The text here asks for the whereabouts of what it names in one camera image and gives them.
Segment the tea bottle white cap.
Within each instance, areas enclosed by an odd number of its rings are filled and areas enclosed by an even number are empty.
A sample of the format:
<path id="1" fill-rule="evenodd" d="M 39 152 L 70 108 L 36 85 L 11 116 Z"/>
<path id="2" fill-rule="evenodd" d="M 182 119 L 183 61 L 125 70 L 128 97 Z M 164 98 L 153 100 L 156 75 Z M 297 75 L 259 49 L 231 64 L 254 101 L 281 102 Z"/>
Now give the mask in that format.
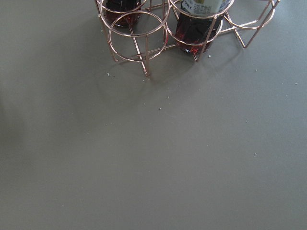
<path id="1" fill-rule="evenodd" d="M 180 8 L 190 15 L 203 17 L 222 12 L 229 3 L 229 0 L 183 0 Z M 183 43 L 178 42 L 178 47 L 193 55 L 198 55 L 201 51 L 206 52 L 211 43 L 208 42 L 205 48 L 198 43 L 206 40 L 212 22 L 212 18 L 196 19 L 180 13 L 175 36 Z"/>

